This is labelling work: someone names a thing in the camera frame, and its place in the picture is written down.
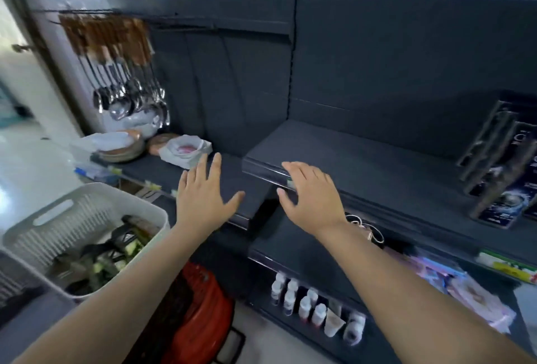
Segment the person's left hand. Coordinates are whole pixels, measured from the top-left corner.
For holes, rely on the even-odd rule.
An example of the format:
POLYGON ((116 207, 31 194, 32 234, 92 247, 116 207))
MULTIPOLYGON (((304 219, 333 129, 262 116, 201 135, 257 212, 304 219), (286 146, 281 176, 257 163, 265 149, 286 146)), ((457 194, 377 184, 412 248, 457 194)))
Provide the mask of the person's left hand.
POLYGON ((226 202, 221 196, 221 166, 222 156, 216 153, 207 168, 208 187, 202 192, 193 191, 196 166, 182 172, 176 196, 176 228, 210 234, 229 220, 225 218, 226 202))

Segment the clear plastic bag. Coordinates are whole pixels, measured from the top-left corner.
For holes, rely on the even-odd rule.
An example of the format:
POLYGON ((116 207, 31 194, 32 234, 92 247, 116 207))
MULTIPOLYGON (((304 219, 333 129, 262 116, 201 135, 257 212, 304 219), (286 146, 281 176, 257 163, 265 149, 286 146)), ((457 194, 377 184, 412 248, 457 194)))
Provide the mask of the clear plastic bag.
POLYGON ((125 131, 95 133, 79 138, 69 144, 69 150, 75 158, 90 158, 97 151, 115 151, 130 147, 136 137, 125 131))

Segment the blue flat packet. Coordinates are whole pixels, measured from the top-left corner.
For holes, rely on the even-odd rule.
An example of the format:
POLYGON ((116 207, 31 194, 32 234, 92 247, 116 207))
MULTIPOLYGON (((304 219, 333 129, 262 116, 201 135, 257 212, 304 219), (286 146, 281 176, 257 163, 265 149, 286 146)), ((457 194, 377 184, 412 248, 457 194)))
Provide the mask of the blue flat packet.
POLYGON ((120 178, 100 165, 75 164, 74 172, 85 183, 98 182, 117 186, 120 178))

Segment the row of wooden-handled steel ladles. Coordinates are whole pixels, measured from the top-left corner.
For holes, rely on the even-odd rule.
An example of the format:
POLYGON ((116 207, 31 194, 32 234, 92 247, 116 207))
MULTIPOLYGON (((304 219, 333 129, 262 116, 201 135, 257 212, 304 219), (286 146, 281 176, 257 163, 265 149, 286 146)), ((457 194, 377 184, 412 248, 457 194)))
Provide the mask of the row of wooden-handled steel ladles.
POLYGON ((154 68, 149 28, 132 18, 59 15, 61 26, 92 88, 92 105, 124 125, 167 128, 166 90, 154 68))

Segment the red plastic basket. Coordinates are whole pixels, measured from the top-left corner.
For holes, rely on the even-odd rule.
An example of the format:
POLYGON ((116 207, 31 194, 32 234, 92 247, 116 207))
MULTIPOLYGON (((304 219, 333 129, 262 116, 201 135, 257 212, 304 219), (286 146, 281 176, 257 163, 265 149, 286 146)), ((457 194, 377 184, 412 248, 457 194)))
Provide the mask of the red plastic basket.
POLYGON ((182 274, 193 301, 160 364, 211 364, 232 324, 232 299, 205 267, 187 262, 182 274))

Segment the dark green items heap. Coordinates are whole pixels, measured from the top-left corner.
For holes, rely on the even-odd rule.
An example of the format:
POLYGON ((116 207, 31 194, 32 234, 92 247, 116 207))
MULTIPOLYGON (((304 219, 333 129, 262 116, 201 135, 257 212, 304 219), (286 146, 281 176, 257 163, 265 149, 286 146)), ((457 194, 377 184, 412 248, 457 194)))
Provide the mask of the dark green items heap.
POLYGON ((60 253, 52 260, 48 274, 77 297, 86 297, 108 284, 144 250, 161 230, 149 220, 124 215, 122 224, 99 243, 60 253))

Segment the white bag with pink item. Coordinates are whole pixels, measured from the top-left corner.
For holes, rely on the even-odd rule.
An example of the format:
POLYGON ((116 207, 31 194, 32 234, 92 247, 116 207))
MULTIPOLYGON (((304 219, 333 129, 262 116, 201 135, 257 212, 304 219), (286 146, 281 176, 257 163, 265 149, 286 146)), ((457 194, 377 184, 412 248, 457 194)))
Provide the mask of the white bag with pink item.
POLYGON ((164 162, 184 170, 195 167, 203 154, 213 151, 212 143, 198 136, 182 135, 170 139, 158 150, 164 162))

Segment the dark printed box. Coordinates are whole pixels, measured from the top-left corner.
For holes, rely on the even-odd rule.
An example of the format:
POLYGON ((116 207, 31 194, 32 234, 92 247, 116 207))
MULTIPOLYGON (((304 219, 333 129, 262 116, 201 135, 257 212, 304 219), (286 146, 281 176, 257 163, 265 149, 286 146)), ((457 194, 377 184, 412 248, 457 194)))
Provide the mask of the dark printed box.
POLYGON ((469 217, 508 229, 537 196, 537 137, 529 135, 487 185, 469 217))
POLYGON ((461 168, 459 181, 468 180, 481 161, 488 157, 493 145, 499 142, 500 135, 511 126, 515 116, 513 107, 513 99, 508 96, 501 96, 494 104, 480 130, 457 161, 456 165, 461 168))
POLYGON ((497 177, 505 164, 511 160, 526 135, 535 127, 534 122, 514 121, 499 132, 472 171, 463 192, 470 196, 480 196, 488 183, 497 177))

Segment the black hanging rail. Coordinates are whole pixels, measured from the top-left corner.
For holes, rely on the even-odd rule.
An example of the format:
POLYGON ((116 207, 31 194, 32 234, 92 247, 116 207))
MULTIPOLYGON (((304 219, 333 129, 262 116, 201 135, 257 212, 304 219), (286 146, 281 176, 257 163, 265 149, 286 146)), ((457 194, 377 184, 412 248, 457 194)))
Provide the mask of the black hanging rail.
POLYGON ((201 16, 152 15, 122 11, 119 9, 30 9, 31 14, 57 14, 75 16, 95 16, 112 18, 132 18, 144 21, 150 26, 166 29, 184 29, 185 31, 218 31, 216 21, 201 16))

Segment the white cosmetic tube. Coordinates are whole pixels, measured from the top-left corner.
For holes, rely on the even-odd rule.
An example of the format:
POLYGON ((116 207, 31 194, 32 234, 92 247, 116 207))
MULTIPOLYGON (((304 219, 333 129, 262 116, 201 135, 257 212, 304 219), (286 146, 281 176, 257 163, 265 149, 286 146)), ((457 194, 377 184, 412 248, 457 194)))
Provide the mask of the white cosmetic tube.
POLYGON ((343 320, 339 315, 335 314, 331 309, 327 309, 324 333, 328 338, 333 338, 345 324, 345 320, 343 320))

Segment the person's right forearm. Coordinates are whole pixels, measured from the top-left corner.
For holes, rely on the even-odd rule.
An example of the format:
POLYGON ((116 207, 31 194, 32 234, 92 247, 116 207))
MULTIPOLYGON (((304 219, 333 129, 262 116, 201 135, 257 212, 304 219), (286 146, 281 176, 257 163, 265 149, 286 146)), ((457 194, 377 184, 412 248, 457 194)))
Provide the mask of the person's right forearm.
POLYGON ((537 364, 505 335, 342 222, 315 231, 403 364, 537 364))

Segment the yellow green shelf label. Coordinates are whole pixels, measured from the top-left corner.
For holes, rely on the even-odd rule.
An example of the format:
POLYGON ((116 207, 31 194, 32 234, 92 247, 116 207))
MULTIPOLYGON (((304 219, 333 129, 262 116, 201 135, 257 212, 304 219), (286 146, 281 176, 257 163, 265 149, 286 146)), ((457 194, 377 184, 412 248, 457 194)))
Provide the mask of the yellow green shelf label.
POLYGON ((537 267, 509 259, 491 251, 481 251, 475 261, 530 285, 537 286, 537 267))

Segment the pile of pink packets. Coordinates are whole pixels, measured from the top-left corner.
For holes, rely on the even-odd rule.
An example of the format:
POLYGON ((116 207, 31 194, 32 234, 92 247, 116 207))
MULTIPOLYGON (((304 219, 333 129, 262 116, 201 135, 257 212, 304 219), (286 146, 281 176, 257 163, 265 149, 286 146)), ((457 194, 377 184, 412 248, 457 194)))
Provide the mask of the pile of pink packets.
POLYGON ((482 317, 501 334, 511 333, 510 327, 517 316, 515 311, 482 287, 457 262, 418 247, 399 252, 386 246, 384 251, 438 291, 450 295, 482 317))

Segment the round wooden board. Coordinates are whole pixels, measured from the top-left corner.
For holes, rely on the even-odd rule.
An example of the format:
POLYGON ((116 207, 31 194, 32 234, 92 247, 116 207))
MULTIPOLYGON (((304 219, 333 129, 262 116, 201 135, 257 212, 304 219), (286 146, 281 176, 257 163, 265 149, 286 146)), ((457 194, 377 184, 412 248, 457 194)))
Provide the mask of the round wooden board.
POLYGON ((180 135, 176 133, 161 133, 147 140, 146 150, 152 156, 159 157, 159 150, 163 148, 171 139, 177 138, 180 135))

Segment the grey plastic crate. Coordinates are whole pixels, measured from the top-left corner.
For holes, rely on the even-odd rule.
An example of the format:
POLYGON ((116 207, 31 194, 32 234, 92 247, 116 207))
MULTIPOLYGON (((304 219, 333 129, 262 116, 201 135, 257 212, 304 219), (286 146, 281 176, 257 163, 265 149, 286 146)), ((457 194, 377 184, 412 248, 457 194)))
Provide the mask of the grey plastic crate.
POLYGON ((0 309, 27 303, 41 296, 45 289, 20 263, 0 250, 0 309))

